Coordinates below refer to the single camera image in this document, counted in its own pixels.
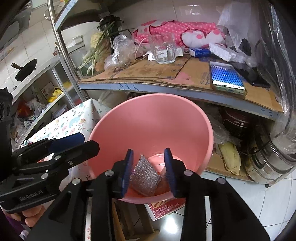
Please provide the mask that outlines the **left hand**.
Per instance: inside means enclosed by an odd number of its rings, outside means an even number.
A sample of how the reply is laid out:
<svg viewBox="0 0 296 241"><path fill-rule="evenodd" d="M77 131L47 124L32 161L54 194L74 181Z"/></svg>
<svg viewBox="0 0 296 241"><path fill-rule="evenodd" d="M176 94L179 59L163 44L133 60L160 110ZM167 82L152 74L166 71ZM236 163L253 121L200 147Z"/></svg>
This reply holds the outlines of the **left hand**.
<svg viewBox="0 0 296 241"><path fill-rule="evenodd" d="M22 221L22 217L19 213L13 213L9 214L7 213L3 208L1 208L3 213L16 221ZM33 208L27 209L22 211L22 215L25 217L25 223L29 227L33 227L37 221L40 219L40 217L44 214L46 211L44 205L35 206Z"/></svg>

